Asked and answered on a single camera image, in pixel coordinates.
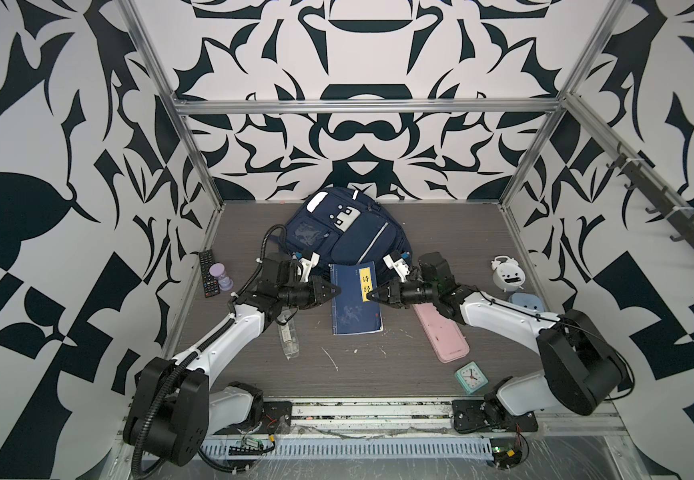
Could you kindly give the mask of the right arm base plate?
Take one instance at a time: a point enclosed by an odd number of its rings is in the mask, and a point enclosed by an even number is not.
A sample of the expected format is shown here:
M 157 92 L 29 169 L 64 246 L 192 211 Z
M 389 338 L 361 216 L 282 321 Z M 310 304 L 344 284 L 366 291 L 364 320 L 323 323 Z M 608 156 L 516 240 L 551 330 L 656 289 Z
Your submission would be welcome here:
M 452 424 L 459 434 L 535 433 L 539 430 L 536 416 L 529 412 L 520 416 L 508 413 L 495 400 L 453 400 Z

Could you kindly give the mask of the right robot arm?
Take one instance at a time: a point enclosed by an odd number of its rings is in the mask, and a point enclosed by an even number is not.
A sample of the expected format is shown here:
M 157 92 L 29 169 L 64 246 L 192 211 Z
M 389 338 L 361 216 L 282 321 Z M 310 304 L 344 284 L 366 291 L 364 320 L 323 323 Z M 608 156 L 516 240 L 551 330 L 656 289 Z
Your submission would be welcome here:
M 410 267 L 398 254 L 385 258 L 394 278 L 376 287 L 368 300 L 391 308 L 431 304 L 444 318 L 512 340 L 538 355 L 540 370 L 498 384 L 487 400 L 518 417 L 562 406 L 582 416 L 619 388 L 635 385 L 631 367 L 589 317 L 576 310 L 536 312 L 458 282 L 438 252 Z

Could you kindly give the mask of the blue book yellow label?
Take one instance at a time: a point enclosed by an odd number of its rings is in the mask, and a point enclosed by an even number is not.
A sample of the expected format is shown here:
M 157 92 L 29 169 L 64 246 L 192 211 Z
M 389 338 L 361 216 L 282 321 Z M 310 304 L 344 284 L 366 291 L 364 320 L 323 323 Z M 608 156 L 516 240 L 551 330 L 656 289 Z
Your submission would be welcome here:
M 332 265 L 331 283 L 341 289 L 332 300 L 332 330 L 336 336 L 381 332 L 383 320 L 380 305 L 367 298 L 377 286 L 373 262 L 347 266 Z

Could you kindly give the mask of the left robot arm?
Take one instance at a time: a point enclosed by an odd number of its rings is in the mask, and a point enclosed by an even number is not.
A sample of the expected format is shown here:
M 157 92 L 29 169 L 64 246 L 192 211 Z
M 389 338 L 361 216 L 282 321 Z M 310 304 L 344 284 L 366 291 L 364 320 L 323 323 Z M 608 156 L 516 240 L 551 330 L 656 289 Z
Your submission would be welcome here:
M 257 262 L 251 278 L 229 301 L 229 313 L 202 339 L 170 359 L 157 357 L 140 372 L 123 430 L 133 448 L 132 475 L 144 479 L 145 454 L 183 466 L 201 449 L 206 437 L 233 425 L 256 425 L 262 414 L 259 390 L 234 383 L 219 393 L 211 388 L 218 376 L 251 341 L 283 313 L 295 315 L 323 305 L 341 290 L 315 274 L 319 256 L 271 254 Z

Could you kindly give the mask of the navy blue student backpack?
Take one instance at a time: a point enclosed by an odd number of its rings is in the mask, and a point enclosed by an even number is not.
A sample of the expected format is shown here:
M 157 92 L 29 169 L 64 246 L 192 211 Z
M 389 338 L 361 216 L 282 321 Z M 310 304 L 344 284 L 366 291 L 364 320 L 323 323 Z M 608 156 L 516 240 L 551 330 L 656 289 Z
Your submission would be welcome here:
M 289 254 L 319 255 L 312 269 L 330 278 L 333 265 L 355 266 L 372 262 L 378 281 L 395 273 L 383 258 L 393 252 L 410 262 L 411 243 L 401 224 L 389 211 L 359 190 L 323 188 L 308 197 L 285 224 L 286 232 L 276 239 Z

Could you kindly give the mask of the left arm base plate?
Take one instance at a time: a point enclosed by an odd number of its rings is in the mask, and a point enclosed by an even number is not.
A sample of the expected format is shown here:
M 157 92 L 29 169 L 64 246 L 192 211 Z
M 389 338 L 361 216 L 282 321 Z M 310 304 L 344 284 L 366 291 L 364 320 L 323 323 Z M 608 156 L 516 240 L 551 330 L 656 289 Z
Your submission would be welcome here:
M 290 426 L 293 403 L 290 401 L 264 401 L 253 406 L 248 417 L 239 424 L 222 430 L 227 434 L 269 434 L 282 433 Z

